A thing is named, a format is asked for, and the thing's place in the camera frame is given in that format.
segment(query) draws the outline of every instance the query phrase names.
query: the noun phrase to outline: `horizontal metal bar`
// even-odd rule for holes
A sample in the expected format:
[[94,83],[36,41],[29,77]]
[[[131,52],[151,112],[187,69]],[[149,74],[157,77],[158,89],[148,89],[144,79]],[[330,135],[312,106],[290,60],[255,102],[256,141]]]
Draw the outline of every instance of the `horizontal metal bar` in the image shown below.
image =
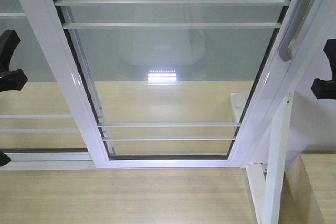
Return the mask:
[[0,119],[70,119],[71,114],[58,115],[0,115]]
[[92,160],[90,153],[88,152],[30,152],[30,153],[6,153],[12,159],[12,162],[15,161],[69,161],[69,160]]
[[25,13],[0,13],[0,18],[25,18]]
[[280,23],[65,23],[64,29],[119,29],[119,28],[161,28],[161,29],[263,29],[280,28]]
[[103,137],[104,141],[230,141],[234,136],[177,136],[177,137]]
[[145,128],[145,127],[240,127],[241,123],[100,123],[98,127]]
[[0,133],[74,133],[78,129],[0,129]]
[[55,6],[140,5],[217,5],[217,6],[288,6],[290,0],[62,0]]

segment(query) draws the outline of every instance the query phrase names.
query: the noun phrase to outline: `wooden panel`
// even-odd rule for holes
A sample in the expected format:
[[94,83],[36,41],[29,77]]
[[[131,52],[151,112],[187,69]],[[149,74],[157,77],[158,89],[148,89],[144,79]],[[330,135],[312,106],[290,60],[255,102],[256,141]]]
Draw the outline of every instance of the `wooden panel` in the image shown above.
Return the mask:
[[302,154],[301,159],[326,224],[336,223],[336,154]]
[[[184,81],[151,86],[145,82],[96,82],[109,123],[234,122],[230,94],[252,81]],[[234,135],[235,127],[111,129],[118,136]],[[227,153],[230,141],[115,142],[118,154]]]
[[231,141],[122,141],[117,154],[226,154]]
[[1,172],[0,222],[255,223],[241,169]]
[[1,93],[0,114],[69,114],[56,82],[27,82],[21,91]]
[[288,168],[286,178],[302,223],[325,223],[301,156]]
[[233,122],[230,93],[253,81],[184,81],[152,86],[145,82],[96,82],[110,123]]
[[[252,86],[252,81],[188,81],[175,86],[145,82],[96,82],[109,123],[232,122],[230,93]],[[22,91],[1,93],[0,114],[70,114],[56,82],[28,82]],[[3,129],[76,128],[72,119],[0,120]],[[113,136],[233,135],[235,127],[123,128]],[[118,154],[227,153],[230,141],[159,141],[115,143]],[[0,148],[82,148],[79,133],[4,134]]]
[[[56,82],[1,93],[0,114],[71,114]],[[0,119],[2,129],[76,129],[73,119]],[[80,133],[0,133],[0,148],[85,148]]]

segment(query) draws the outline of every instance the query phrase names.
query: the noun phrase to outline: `white post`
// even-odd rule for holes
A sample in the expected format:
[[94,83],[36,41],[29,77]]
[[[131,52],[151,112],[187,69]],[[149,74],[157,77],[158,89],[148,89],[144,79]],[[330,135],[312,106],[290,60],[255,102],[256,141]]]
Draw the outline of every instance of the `white post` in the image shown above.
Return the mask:
[[290,92],[272,118],[262,224],[277,224],[279,220],[292,102]]
[[264,171],[261,164],[256,163],[256,164],[248,164],[246,166],[246,172],[252,194],[254,211],[256,212],[258,224],[261,224],[264,212],[265,185],[266,185]]

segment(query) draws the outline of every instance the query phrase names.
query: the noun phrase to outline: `ceiling light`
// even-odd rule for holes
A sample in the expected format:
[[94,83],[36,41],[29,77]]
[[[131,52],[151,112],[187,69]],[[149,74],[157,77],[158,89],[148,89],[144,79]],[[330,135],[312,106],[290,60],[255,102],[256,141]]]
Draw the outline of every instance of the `ceiling light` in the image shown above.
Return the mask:
[[175,85],[177,74],[174,70],[150,70],[148,73],[149,85]]

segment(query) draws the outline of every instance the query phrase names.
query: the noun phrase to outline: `white wooden frame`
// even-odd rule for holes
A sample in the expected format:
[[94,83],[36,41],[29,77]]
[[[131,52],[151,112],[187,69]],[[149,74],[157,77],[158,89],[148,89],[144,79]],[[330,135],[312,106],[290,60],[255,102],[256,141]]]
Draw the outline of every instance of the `white wooden frame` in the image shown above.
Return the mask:
[[20,0],[20,2],[74,115],[94,164],[98,168],[246,167],[265,127],[268,125],[267,122],[288,89],[289,83],[295,75],[295,70],[298,68],[297,65],[303,61],[302,57],[295,57],[296,61],[281,64],[279,67],[281,61],[277,54],[277,48],[286,35],[291,17],[297,8],[298,0],[292,0],[228,160],[110,161],[53,0]]

